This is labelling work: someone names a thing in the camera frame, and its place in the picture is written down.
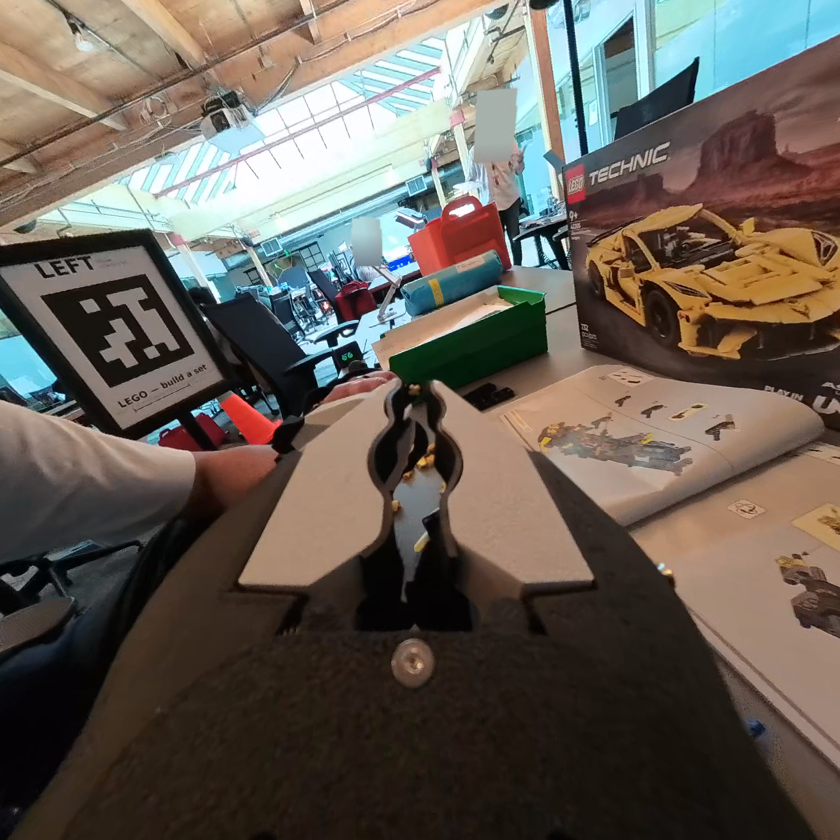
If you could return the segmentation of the white paper sheets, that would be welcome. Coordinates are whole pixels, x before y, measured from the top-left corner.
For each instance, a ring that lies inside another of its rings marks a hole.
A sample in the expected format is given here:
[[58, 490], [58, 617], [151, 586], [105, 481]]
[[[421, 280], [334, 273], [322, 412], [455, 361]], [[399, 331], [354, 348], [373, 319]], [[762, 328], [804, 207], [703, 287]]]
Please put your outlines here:
[[429, 313], [419, 320], [387, 332], [384, 338], [373, 343], [374, 354], [377, 360], [387, 368], [390, 366], [391, 357], [397, 354], [440, 339], [500, 312], [506, 312], [514, 306], [509, 301], [497, 299], [480, 302], [462, 314], [446, 314], [442, 311]]

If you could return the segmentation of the blue rolled mat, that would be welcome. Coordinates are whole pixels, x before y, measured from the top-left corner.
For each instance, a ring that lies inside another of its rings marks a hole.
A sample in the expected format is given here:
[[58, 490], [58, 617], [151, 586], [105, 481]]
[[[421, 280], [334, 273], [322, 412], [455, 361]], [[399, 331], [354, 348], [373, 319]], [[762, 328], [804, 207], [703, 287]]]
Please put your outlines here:
[[497, 285], [503, 265], [489, 250], [402, 285], [406, 314], [421, 317]]

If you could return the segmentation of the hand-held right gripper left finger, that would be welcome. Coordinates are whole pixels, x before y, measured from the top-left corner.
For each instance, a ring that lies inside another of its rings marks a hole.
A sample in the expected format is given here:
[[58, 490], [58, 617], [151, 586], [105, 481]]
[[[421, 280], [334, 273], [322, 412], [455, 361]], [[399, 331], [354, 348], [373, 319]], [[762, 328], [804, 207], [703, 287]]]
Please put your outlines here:
[[292, 466], [238, 577], [243, 590], [361, 590], [364, 552], [382, 544], [392, 504], [374, 449], [394, 428], [399, 380], [315, 407], [292, 439]]

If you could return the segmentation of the person's left hand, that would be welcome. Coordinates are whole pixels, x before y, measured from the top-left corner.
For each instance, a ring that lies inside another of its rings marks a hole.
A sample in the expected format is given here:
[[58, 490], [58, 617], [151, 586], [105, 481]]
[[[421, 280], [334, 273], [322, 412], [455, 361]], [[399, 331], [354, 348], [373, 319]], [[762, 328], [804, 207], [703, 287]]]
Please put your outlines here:
[[393, 382], [397, 376], [391, 371], [376, 370], [367, 374], [355, 376], [348, 381], [334, 386], [331, 391], [323, 397], [319, 405], [334, 403], [351, 396], [364, 395], [374, 391], [378, 387]]

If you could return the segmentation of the yellow car lego box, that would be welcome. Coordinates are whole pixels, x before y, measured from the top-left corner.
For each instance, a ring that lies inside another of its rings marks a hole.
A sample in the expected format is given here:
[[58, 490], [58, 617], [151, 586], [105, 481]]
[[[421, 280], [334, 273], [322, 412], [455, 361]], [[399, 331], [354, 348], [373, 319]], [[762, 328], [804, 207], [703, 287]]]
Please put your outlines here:
[[581, 347], [838, 430], [838, 37], [566, 165]]

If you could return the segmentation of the black mesh chair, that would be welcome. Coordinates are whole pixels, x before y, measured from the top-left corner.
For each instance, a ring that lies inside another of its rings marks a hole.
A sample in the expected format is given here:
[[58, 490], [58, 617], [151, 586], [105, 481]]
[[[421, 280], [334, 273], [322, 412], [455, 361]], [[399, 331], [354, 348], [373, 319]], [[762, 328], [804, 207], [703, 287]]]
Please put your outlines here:
[[620, 108], [616, 112], [613, 140], [633, 133], [669, 114], [688, 107], [695, 100], [700, 58], [676, 74], [647, 96]]

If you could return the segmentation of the open lego instruction booklet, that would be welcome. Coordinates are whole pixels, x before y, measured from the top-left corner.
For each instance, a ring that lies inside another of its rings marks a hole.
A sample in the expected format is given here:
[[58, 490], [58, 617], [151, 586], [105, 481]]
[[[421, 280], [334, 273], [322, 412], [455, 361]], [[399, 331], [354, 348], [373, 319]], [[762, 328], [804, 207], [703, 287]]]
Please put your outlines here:
[[790, 397], [599, 365], [496, 412], [624, 526], [716, 653], [838, 766], [838, 447]]

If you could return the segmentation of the red bag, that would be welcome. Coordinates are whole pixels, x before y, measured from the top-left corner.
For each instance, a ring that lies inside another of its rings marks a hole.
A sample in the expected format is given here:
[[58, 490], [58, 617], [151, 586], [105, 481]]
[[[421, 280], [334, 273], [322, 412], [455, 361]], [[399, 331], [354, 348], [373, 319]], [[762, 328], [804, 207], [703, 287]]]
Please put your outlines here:
[[377, 310], [377, 303], [370, 290], [370, 284], [361, 280], [346, 283], [332, 304], [338, 323], [359, 321], [369, 312]]

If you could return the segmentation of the orange plastic basket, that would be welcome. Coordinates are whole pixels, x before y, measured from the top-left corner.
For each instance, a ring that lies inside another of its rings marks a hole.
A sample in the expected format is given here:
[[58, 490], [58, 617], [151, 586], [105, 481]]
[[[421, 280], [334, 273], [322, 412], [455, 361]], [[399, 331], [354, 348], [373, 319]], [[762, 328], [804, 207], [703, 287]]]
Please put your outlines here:
[[441, 217], [408, 237], [422, 276], [495, 250], [504, 271], [511, 269], [508, 245], [494, 203], [470, 195], [449, 203]]

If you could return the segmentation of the green plastic tray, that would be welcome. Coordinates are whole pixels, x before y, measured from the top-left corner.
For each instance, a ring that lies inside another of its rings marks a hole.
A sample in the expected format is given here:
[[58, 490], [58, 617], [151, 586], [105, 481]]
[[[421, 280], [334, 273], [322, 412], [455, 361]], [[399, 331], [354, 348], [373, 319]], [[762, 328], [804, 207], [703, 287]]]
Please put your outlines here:
[[513, 303], [514, 308], [399, 353], [391, 357], [389, 367], [380, 363], [381, 367], [406, 384], [440, 381], [455, 390], [546, 354], [545, 295], [540, 291], [495, 286], [429, 313], [462, 314], [480, 302], [497, 299]]

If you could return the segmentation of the black office chair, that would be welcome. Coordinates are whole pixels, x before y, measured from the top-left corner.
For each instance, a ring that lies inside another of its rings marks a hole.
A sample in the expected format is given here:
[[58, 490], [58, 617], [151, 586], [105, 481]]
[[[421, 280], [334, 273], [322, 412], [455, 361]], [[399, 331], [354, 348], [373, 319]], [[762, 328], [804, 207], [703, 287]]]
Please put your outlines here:
[[319, 386], [314, 369], [331, 357], [333, 349], [305, 353], [279, 320], [253, 297], [205, 305], [203, 312], [268, 384], [281, 415], [301, 416], [307, 395]]

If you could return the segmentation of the black lamp pole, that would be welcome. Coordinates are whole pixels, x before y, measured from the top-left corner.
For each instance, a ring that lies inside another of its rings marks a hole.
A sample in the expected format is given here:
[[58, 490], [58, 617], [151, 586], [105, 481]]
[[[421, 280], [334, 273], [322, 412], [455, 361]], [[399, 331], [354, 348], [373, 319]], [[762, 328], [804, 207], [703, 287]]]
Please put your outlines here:
[[585, 128], [585, 108], [581, 84], [581, 68], [575, 33], [573, 2], [571, 0], [563, 1], [563, 15], [570, 57], [570, 78], [574, 99], [576, 128], [581, 149], [581, 156], [585, 156], [589, 152], [589, 144]]

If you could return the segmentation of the orange traffic cone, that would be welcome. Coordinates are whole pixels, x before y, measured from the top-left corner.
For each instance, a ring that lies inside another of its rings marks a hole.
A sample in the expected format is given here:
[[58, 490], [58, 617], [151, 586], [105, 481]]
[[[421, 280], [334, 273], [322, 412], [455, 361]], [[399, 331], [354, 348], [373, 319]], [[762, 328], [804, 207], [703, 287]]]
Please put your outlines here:
[[241, 396], [228, 392], [219, 405], [248, 445], [269, 445], [282, 424], [281, 419], [263, 415]]

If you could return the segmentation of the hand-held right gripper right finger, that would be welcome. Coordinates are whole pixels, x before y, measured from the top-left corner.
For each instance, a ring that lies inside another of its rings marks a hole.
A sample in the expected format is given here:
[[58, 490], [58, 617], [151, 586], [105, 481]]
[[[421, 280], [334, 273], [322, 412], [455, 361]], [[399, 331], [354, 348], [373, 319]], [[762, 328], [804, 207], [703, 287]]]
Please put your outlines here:
[[466, 596], [577, 592], [594, 575], [532, 460], [497, 421], [441, 381], [427, 386], [439, 514]]

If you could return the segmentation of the loose yellow lego pieces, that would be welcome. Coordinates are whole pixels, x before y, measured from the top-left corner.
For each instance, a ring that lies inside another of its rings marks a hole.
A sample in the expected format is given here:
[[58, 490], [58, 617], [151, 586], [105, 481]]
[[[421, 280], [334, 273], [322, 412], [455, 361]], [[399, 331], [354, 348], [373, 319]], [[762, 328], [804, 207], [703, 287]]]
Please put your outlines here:
[[395, 537], [403, 557], [415, 557], [415, 546], [426, 532], [424, 521], [440, 506], [445, 482], [436, 467], [436, 445], [430, 444], [393, 492]]

